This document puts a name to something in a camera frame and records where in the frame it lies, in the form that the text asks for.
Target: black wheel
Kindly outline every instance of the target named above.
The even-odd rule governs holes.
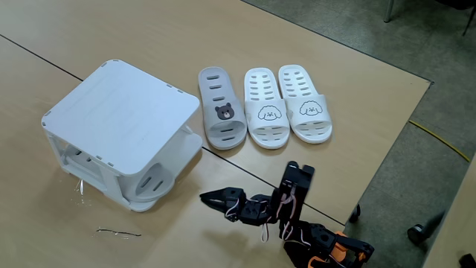
[[[360,216],[360,205],[357,205],[352,211],[352,215],[350,215],[349,222],[355,223],[358,220],[358,216]]]
[[[416,224],[407,230],[408,239],[413,242],[415,245],[420,245],[421,242],[426,240],[425,235],[423,234],[423,226],[421,224]]]

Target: floor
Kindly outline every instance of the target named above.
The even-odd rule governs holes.
[[[434,81],[411,120],[469,158],[476,151],[476,21],[471,10],[434,0],[246,0],[283,19]],[[448,208],[469,163],[407,124],[361,199],[362,215],[345,232],[375,246],[367,267],[421,267],[432,239],[414,246],[407,228]]]

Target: white plastic box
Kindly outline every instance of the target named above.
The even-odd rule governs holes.
[[[109,60],[42,118],[62,169],[133,211],[146,211],[198,153],[186,125],[199,100]]]

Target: white slipper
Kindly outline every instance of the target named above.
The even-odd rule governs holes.
[[[276,78],[267,68],[253,68],[245,76],[245,113],[253,140],[265,149],[282,147],[289,138],[286,104]]]
[[[199,74],[205,133],[218,150],[238,146],[246,137],[246,119],[230,77],[220,67],[208,67]]]
[[[279,71],[279,80],[289,123],[295,134],[311,144],[329,139],[332,122],[326,98],[316,91],[307,71],[299,65],[283,66]]]

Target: dog face print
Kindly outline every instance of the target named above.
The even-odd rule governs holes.
[[[258,118],[266,121],[273,121],[281,118],[281,116],[281,111],[272,105],[264,106],[258,113]]]
[[[321,112],[321,105],[313,100],[308,100],[307,102],[303,103],[303,106],[301,106],[299,109],[299,113],[301,115],[317,115]]]
[[[218,115],[218,118],[222,120],[228,120],[231,119],[235,116],[235,111],[231,108],[230,103],[226,103],[225,106],[217,106],[215,107],[216,114]]]

